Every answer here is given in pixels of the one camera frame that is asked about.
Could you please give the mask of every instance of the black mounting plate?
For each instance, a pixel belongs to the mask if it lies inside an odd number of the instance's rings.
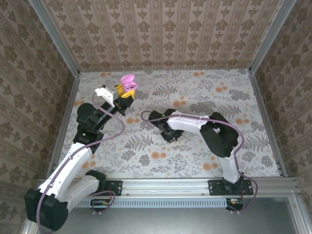
[[[228,211],[240,211],[241,209],[243,209],[244,206],[244,200],[243,199],[235,199],[235,204],[232,203],[233,199],[226,199],[226,204],[228,205],[225,209],[227,209]]]
[[[104,211],[106,209],[106,207],[110,203],[110,201],[111,201],[110,199],[93,199],[90,201],[90,206],[92,206],[94,204],[94,206],[97,206],[97,207],[94,207],[93,210],[96,212],[100,212],[100,211]]]
[[[107,180],[105,190],[114,191],[116,196],[121,196],[122,180]]]
[[[250,180],[245,179],[240,184],[240,190],[229,194],[225,187],[222,179],[208,180],[208,188],[210,196],[221,196],[221,195],[253,195],[254,191]]]

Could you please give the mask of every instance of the patterned wallpaper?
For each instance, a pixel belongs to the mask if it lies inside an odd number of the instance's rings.
[[[27,0],[0,0],[0,233],[19,233],[44,177],[73,77]]]
[[[312,214],[311,0],[297,0],[256,77],[288,173]]]
[[[80,70],[248,67],[281,0],[42,0]]]

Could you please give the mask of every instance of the metal frame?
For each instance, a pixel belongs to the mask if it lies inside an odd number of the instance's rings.
[[[68,66],[69,70],[73,74],[75,78],[79,75],[79,69],[78,66],[73,59],[69,49],[67,48],[64,40],[62,39],[59,31],[55,27],[48,11],[43,5],[42,0],[29,0],[30,4],[34,8],[36,14],[38,15],[40,21],[42,22],[44,28],[49,33],[54,45],[57,47],[59,53],[63,57],[66,65]]]
[[[209,201],[216,198],[234,198],[237,196],[210,196],[208,180],[219,178],[188,178],[188,179],[120,179],[123,181],[122,194],[116,201],[138,199],[140,201],[159,201],[171,199],[172,201]],[[289,177],[254,177],[259,186],[257,197],[288,197],[292,208],[298,231],[300,234],[311,234],[311,223],[304,207],[300,190],[295,178]],[[37,233],[37,224],[26,221],[23,234]]]
[[[85,198],[75,208],[92,208],[93,198]],[[125,198],[115,199],[111,208],[226,208],[226,198]],[[100,204],[94,208],[103,208]]]
[[[245,67],[165,67],[165,68],[130,68],[130,69],[93,69],[93,70],[81,70],[81,73],[90,72],[144,72],[144,71],[196,71],[196,70],[237,70],[248,69]]]
[[[76,98],[76,94],[78,92],[78,87],[79,87],[79,82],[80,82],[80,78],[76,78],[74,79],[74,83],[72,86],[72,90],[70,92],[70,95],[68,97],[68,101],[67,101],[67,105],[65,108],[65,112],[64,112],[64,116],[63,116],[63,120],[62,123],[60,125],[60,129],[58,132],[58,138],[55,142],[55,146],[52,152],[52,156],[51,156],[51,161],[48,167],[48,171],[47,171],[47,176],[48,177],[50,174],[52,174],[53,171],[53,167],[56,165],[57,161],[59,160],[61,151],[62,151],[62,147],[63,147],[63,143],[65,140],[65,136],[67,133],[67,126],[70,120],[70,115],[72,113],[72,109],[74,106],[74,102],[75,102],[75,98]]]
[[[250,81],[252,83],[254,95],[255,95],[255,98],[257,100],[259,109],[260,109],[260,113],[261,113],[261,116],[263,119],[263,123],[264,123],[265,129],[266,129],[267,134],[268,134],[268,138],[269,138],[269,141],[271,144],[273,155],[275,156],[275,158],[277,159],[277,162],[278,162],[277,166],[279,167],[282,175],[284,177],[287,177],[288,175],[287,175],[287,171],[285,168],[285,164],[284,164],[281,152],[279,150],[279,147],[277,145],[275,134],[274,134],[271,122],[270,122],[270,118],[269,118],[267,109],[266,109],[265,104],[264,104],[263,97],[261,95],[261,91],[260,91],[257,79],[256,79],[255,75],[252,74],[250,71],[248,71],[248,73],[249,73]]]
[[[282,25],[284,24],[288,14],[293,8],[296,0],[285,0],[281,3],[265,37],[260,44],[249,68],[252,73],[255,73],[256,70],[259,68],[263,58],[265,57],[266,53],[268,52],[270,46],[272,45],[273,41],[275,40],[279,30],[281,29]]]

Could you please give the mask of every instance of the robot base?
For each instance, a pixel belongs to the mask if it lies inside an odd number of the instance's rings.
[[[251,181],[244,179],[242,176],[235,184],[232,184],[225,179],[217,179],[209,180],[208,185],[210,196],[254,194]]]

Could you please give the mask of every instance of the fern leaf print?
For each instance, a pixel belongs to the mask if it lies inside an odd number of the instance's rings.
[[[257,136],[257,135],[254,135],[254,137],[252,136],[248,136],[247,139],[246,139],[246,143],[245,145],[243,146],[244,149],[247,149],[247,150],[251,150],[251,151],[263,151],[263,149],[265,147],[268,147],[269,146],[269,140],[268,138],[264,138],[264,136]]]
[[[156,90],[152,93],[152,95],[160,96],[160,97],[169,97],[171,94],[175,94],[177,92],[176,87],[169,87],[166,85],[165,87],[159,86]]]
[[[140,134],[140,136],[133,136],[130,140],[125,144],[125,148],[131,150],[144,150],[147,146],[151,146],[154,144],[152,137],[149,135],[144,136]]]
[[[196,114],[212,114],[215,103],[213,101],[199,101],[197,104],[191,104],[190,110]]]
[[[239,109],[239,107],[235,106],[235,104],[233,106],[231,105],[228,105],[227,106],[224,106],[224,105],[221,105],[220,107],[218,107],[218,111],[224,115],[225,118],[230,118],[230,117],[234,117],[234,115],[236,114],[239,114],[241,113],[241,110]]]

